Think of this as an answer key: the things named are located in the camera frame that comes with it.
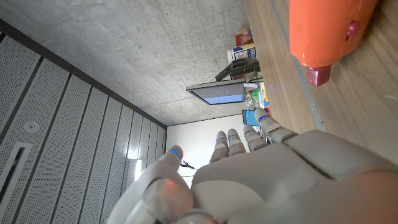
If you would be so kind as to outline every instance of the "computer screen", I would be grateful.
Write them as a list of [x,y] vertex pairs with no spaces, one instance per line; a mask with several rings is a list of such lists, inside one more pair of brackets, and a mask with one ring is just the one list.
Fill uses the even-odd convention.
[[254,111],[242,110],[243,124],[251,126],[260,126],[257,119],[254,117]]
[[187,91],[209,105],[244,102],[244,78],[188,86]]

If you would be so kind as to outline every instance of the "concrete ceiling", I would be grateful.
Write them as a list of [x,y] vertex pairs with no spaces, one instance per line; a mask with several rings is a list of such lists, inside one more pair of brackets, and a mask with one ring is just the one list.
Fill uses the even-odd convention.
[[213,82],[247,24],[243,1],[13,0],[0,18],[167,126],[238,114],[186,86]]

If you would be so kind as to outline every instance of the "orange object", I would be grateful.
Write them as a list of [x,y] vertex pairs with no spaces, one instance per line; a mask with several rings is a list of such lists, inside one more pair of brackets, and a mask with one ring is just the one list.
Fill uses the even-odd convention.
[[307,81],[320,86],[331,65],[361,41],[377,0],[290,0],[290,52],[308,67]]

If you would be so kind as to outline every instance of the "wooden table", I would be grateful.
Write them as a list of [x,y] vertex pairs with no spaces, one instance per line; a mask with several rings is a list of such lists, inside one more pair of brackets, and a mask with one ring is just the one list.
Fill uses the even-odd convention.
[[305,68],[294,66],[284,39],[289,1],[245,5],[273,117],[298,133],[324,126],[398,164],[398,1],[379,1],[359,47],[320,87],[300,82]]

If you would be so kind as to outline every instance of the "perforated acoustic panel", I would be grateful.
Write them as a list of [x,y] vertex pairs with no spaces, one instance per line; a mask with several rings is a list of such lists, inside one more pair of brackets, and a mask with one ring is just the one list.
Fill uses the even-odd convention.
[[163,151],[162,155],[166,152],[166,130],[163,132]]
[[156,140],[157,140],[157,125],[155,123],[152,123],[150,125],[150,133],[149,133],[149,147],[148,147],[147,167],[155,162],[155,158],[156,158]]
[[108,96],[93,88],[52,223],[77,223]]
[[156,141],[156,156],[155,160],[158,161],[162,157],[163,152],[163,132],[164,129],[161,127],[157,128],[157,141]]
[[[1,223],[10,223],[14,217],[67,79],[67,71],[45,59],[0,146],[0,160],[3,160],[8,158],[16,141],[33,144]],[[26,132],[24,124],[28,121],[35,121],[40,129],[36,133]]]
[[138,159],[142,160],[141,171],[147,167],[150,125],[151,121],[146,118],[142,119],[141,139],[139,141],[138,152]]
[[121,104],[109,97],[79,223],[100,222]]
[[71,77],[17,223],[49,223],[89,91],[89,84]]
[[0,44],[0,132],[3,130],[40,56],[5,37]]
[[101,220],[109,217],[113,207],[120,198],[124,165],[126,163],[127,148],[129,146],[131,123],[132,110],[123,106],[122,113],[120,115],[118,135],[116,136],[116,142],[114,145],[111,169],[109,170],[108,185],[106,187]]
[[129,159],[138,159],[139,152],[139,143],[141,138],[141,129],[142,129],[142,115],[134,113],[132,117],[132,125],[130,132],[130,143],[129,150],[127,152],[127,157]]

